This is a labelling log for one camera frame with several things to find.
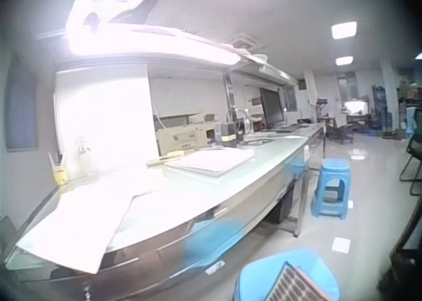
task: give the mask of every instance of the yellow container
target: yellow container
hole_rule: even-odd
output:
[[[67,175],[67,170],[64,166],[54,166],[53,175],[54,180],[59,186],[63,186],[69,181],[69,176]]]

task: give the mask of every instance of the computer monitor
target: computer monitor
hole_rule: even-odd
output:
[[[280,96],[278,92],[273,92],[265,88],[261,88],[260,92],[267,128],[273,128],[284,121]]]

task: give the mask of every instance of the blue plastic stool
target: blue plastic stool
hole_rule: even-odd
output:
[[[301,248],[246,265],[237,278],[234,300],[265,300],[286,261],[304,271],[331,299],[340,299],[340,288],[323,260],[312,251]]]
[[[327,186],[333,179],[339,179],[338,187]],[[349,190],[350,190],[350,164],[345,159],[325,159],[322,162],[318,186],[312,202],[312,215],[338,215],[345,219],[348,211]],[[324,201],[326,190],[337,191],[337,201]]]

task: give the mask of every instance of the ceiling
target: ceiling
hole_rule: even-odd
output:
[[[31,34],[62,29],[73,0],[9,0],[9,24]],[[331,26],[357,21],[354,38],[333,40]],[[401,67],[415,65],[422,50],[406,4],[401,0],[160,0],[148,24],[170,26],[225,42],[244,32],[265,46],[258,53],[300,78],[315,74],[378,68],[386,58]],[[335,59],[354,62],[336,67]]]

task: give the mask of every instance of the white floor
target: white floor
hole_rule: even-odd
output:
[[[400,171],[408,159],[406,144],[406,141],[383,140],[364,134],[355,135],[353,144],[328,142],[326,157],[341,157],[351,162],[350,200],[353,201],[353,209],[349,209],[347,219],[313,217],[308,205],[299,238],[281,230],[268,229],[266,223],[261,223],[252,232],[258,234],[256,238],[260,240],[244,252],[241,264],[237,263],[233,271],[226,271],[224,276],[219,276],[218,271],[213,275],[212,284],[194,293],[191,300],[232,300],[242,265],[300,247],[318,252],[325,260],[340,286],[342,300],[379,300],[376,289],[378,279],[389,266],[389,253],[417,201],[417,197],[409,195],[410,183],[399,181]],[[365,159],[352,160],[350,155],[353,153],[364,155]],[[410,167],[408,172],[412,174],[415,166]],[[309,201],[317,178],[318,173],[313,172]],[[332,250],[336,238],[350,241],[348,253]]]

